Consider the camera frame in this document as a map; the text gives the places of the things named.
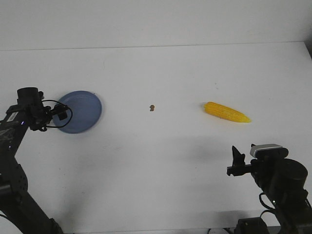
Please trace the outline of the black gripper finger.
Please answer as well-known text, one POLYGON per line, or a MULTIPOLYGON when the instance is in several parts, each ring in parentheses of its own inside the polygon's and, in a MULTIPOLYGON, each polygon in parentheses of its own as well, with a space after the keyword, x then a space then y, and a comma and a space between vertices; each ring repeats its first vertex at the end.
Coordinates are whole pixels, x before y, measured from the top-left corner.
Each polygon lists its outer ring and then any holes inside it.
POLYGON ((239 150, 232 146, 232 155, 233 155, 233 167, 244 166, 245 165, 245 154, 239 152, 239 150))

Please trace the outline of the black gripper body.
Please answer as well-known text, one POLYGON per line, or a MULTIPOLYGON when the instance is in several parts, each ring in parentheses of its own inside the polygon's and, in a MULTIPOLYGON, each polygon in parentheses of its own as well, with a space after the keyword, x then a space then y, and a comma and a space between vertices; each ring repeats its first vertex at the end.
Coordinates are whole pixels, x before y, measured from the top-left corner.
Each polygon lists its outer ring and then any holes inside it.
POLYGON ((53 116, 57 116, 59 120, 64 120, 67 118, 67 106, 62 104, 57 104, 54 108, 50 106, 44 107, 44 118, 45 122, 50 122, 53 119, 53 116))
POLYGON ((226 174, 228 176, 242 176, 244 174, 252 173, 253 167, 251 164, 249 165, 236 165, 227 167, 226 174))

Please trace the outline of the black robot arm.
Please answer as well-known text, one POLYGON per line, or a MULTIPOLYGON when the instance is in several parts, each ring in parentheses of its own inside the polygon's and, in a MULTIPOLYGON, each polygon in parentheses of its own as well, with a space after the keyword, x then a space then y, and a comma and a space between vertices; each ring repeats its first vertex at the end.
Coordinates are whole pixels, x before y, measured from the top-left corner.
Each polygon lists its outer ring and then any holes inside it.
POLYGON ((251 145, 253 157, 245 163, 245 155, 232 147, 233 163, 227 175, 251 174, 256 185, 272 203, 262 205, 274 214, 281 234, 310 234, 312 232, 312 206, 304 185, 308 170, 300 162, 289 159, 288 149, 277 144, 251 145))
POLYGON ((60 225, 49 218, 28 192, 28 179, 16 153, 28 129, 45 132, 53 116, 67 118, 69 107, 60 102, 44 106, 36 87, 18 89, 17 104, 0 122, 0 215, 23 234, 61 234, 60 225))

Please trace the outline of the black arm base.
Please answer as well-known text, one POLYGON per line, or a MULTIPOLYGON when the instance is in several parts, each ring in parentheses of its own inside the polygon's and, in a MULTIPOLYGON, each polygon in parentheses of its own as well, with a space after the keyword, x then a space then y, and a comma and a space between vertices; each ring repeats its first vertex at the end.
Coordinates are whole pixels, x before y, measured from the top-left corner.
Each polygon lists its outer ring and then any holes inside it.
POLYGON ((268 227, 260 217, 239 219, 235 234, 268 234, 268 227))

